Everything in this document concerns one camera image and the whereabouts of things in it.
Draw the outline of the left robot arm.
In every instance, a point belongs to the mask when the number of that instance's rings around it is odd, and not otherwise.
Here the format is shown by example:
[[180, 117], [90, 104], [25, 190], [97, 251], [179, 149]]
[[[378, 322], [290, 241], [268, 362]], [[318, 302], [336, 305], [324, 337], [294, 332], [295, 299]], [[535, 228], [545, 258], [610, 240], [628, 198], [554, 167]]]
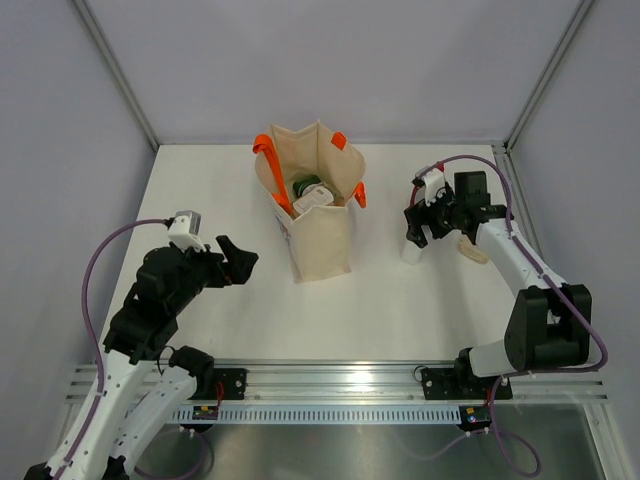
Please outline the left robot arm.
[[123, 306], [110, 322], [100, 350], [100, 368], [66, 438], [46, 462], [30, 467], [28, 479], [127, 479], [147, 446], [190, 397], [208, 396], [215, 385], [213, 358], [179, 348], [155, 387], [133, 397], [177, 332], [178, 315], [205, 289], [244, 285], [259, 256], [225, 235], [220, 250], [180, 248], [149, 251]]

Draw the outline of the white bottle grey cap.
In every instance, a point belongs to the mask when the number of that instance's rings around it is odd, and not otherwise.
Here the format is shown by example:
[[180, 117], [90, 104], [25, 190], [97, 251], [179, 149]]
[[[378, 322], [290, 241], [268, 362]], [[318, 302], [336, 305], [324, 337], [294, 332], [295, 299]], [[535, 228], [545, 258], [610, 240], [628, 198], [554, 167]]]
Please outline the white bottle grey cap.
[[401, 259], [409, 265], [416, 265], [421, 260], [422, 252], [423, 248], [412, 241], [406, 240], [402, 248]]

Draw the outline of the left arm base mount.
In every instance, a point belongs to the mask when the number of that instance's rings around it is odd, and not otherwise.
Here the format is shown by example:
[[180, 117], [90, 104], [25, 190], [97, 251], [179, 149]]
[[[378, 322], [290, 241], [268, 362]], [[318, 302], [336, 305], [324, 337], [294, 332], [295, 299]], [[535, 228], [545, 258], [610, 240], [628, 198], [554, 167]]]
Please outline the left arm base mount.
[[196, 376], [197, 387], [191, 400], [243, 400], [245, 398], [247, 370], [244, 368], [209, 369]]

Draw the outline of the canvas bag orange handles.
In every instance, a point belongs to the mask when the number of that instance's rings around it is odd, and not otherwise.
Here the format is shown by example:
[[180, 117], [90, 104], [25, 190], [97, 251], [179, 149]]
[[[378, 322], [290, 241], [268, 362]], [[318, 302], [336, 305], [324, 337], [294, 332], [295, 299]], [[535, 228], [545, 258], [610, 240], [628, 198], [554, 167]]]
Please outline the canvas bag orange handles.
[[[272, 124], [256, 136], [255, 172], [287, 244], [296, 282], [350, 272], [354, 206], [367, 206], [362, 153], [340, 132], [317, 121], [299, 131]], [[334, 195], [329, 206], [293, 211], [292, 184], [317, 175]]]

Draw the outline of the green dish soap bottle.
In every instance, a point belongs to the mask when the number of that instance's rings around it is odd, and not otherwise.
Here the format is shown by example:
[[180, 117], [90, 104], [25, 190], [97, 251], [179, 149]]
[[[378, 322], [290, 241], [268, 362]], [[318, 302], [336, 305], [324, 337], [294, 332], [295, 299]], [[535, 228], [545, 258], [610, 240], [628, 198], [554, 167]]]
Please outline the green dish soap bottle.
[[292, 190], [295, 198], [301, 198], [318, 185], [322, 184], [322, 180], [317, 175], [309, 175], [292, 184]]

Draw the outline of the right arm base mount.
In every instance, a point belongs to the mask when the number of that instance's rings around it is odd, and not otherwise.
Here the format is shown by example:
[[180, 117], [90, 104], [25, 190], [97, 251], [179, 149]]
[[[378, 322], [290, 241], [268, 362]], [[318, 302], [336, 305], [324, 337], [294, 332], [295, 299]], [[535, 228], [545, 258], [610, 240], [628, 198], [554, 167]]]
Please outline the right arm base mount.
[[457, 373], [454, 367], [417, 369], [426, 400], [511, 400], [511, 385], [499, 384], [496, 393], [492, 389], [497, 377], [479, 378], [467, 373]]

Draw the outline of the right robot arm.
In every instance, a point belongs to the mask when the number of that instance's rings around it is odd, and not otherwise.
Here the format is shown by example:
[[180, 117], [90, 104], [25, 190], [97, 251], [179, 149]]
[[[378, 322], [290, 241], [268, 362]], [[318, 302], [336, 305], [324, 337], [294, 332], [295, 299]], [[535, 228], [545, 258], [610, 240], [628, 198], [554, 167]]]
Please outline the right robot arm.
[[458, 231], [486, 254], [515, 297], [502, 339], [461, 352], [454, 388], [474, 397], [489, 378], [528, 370], [578, 367], [589, 357], [592, 297], [554, 273], [522, 238], [509, 205], [494, 204], [482, 171], [447, 182], [434, 169], [413, 182], [421, 199], [404, 211], [406, 241], [416, 251]]

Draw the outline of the red dish soap bottle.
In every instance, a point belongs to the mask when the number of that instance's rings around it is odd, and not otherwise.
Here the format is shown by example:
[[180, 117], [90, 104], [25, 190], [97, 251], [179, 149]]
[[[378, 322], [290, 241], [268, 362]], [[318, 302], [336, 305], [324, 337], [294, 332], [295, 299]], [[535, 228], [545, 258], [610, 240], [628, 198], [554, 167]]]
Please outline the red dish soap bottle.
[[444, 162], [440, 161], [419, 171], [412, 180], [413, 190], [410, 195], [408, 211], [416, 205], [432, 206], [447, 191]]

